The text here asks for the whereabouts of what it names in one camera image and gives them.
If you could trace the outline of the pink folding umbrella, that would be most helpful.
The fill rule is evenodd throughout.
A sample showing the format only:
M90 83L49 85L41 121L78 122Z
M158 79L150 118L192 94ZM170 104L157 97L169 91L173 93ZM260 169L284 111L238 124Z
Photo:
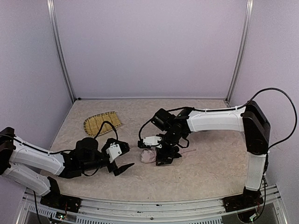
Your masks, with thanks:
M180 149L180 154L186 154L188 152L196 151L196 149ZM141 153L142 163L153 163L156 161L156 150L155 149L144 149Z

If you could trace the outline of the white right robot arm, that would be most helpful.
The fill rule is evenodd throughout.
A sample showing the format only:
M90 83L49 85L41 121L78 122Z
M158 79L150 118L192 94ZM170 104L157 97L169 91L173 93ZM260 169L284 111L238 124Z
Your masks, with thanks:
M249 153L244 189L258 192L265 173L269 151L270 123L255 101L244 107L200 110L185 107L178 115L163 108L151 119L159 130L160 146L156 147L156 165L169 165L178 157L179 142L193 133L203 131L234 131L243 133Z

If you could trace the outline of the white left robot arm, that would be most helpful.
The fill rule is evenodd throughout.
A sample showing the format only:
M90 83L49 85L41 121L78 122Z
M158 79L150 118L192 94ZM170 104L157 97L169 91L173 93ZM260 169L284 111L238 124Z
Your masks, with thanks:
M6 127L0 132L0 174L31 190L37 195L59 194L55 179L32 170L37 168L65 179L72 179L88 171L107 168L115 176L120 175L133 163L118 167L116 158L130 151L128 143L109 138L101 150L95 138L77 141L73 150L50 152L17 137L14 129Z

